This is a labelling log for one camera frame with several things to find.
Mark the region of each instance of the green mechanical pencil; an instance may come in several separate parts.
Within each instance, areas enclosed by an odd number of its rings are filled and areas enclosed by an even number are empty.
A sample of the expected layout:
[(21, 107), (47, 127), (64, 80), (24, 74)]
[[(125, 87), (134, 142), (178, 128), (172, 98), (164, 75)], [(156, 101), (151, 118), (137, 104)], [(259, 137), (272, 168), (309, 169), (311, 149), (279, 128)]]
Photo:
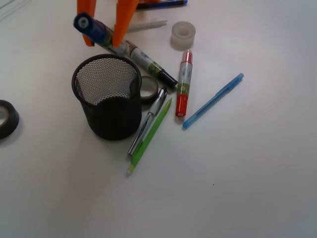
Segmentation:
[(162, 123), (164, 117), (166, 116), (170, 104), (172, 102), (172, 99), (170, 99), (164, 106), (164, 108), (162, 109), (161, 113), (159, 114), (157, 120), (154, 122), (152, 128), (150, 129), (147, 137), (144, 139), (143, 142), (140, 143), (139, 148), (136, 149), (136, 151), (134, 152), (134, 154), (132, 155), (131, 158), (131, 165), (129, 166), (128, 170), (127, 170), (127, 177), (130, 176), (132, 174), (132, 172), (134, 171), (134, 168), (137, 166), (137, 164), (139, 163), (144, 151), (146, 150), (147, 146), (149, 145), (150, 141), (152, 140), (155, 132), (158, 130), (159, 125)]

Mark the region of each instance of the light blue pen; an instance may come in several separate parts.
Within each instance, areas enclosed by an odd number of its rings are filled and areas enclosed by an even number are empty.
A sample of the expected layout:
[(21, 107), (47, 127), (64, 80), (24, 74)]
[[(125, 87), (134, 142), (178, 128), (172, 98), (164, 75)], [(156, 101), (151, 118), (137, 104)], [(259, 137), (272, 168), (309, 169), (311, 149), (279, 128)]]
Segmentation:
[(230, 83), (224, 86), (216, 95), (211, 98), (205, 105), (203, 105), (195, 114), (193, 114), (187, 121), (183, 123), (183, 127), (187, 129), (191, 126), (198, 118), (200, 118), (206, 111), (208, 111), (213, 105), (215, 105), (224, 95), (230, 92), (235, 86), (242, 81), (244, 75), (240, 73)]

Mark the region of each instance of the black tape roll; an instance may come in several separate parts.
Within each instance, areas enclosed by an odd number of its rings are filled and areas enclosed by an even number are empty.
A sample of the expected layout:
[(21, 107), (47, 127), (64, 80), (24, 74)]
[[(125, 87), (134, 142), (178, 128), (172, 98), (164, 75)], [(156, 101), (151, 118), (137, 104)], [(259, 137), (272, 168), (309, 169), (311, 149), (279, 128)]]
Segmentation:
[(4, 122), (0, 124), (0, 139), (10, 135), (19, 124), (19, 114), (13, 105), (5, 100), (0, 100), (0, 113), (4, 114)]
[(159, 93), (159, 85), (158, 85), (157, 81), (155, 79), (153, 79), (152, 77), (142, 76), (141, 91), (142, 91), (142, 87), (144, 87), (145, 85), (148, 85), (148, 84), (152, 84), (153, 93), (149, 96), (141, 97), (141, 103), (143, 105), (153, 103), (156, 100), (156, 98), (158, 97), (158, 93)]

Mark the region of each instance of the washi tape roll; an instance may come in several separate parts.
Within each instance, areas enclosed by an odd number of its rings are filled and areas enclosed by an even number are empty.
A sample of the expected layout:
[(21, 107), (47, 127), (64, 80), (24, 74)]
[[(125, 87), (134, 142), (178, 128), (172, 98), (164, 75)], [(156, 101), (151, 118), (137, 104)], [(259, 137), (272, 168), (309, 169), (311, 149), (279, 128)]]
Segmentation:
[(13, 105), (0, 100), (0, 139), (10, 135), (19, 124), (19, 114)]
[(149, 76), (142, 76), (142, 86), (141, 86), (141, 103), (143, 105), (153, 103), (158, 97), (159, 85), (155, 79)]

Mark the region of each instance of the black mesh pencil holder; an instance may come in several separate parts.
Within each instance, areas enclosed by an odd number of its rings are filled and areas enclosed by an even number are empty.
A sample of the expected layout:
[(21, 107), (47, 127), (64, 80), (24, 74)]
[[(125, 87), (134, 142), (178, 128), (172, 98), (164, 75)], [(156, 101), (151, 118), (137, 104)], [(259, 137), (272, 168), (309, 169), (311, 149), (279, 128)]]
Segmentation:
[(105, 54), (82, 62), (74, 72), (72, 88), (95, 134), (121, 140), (139, 127), (141, 74), (124, 57)]

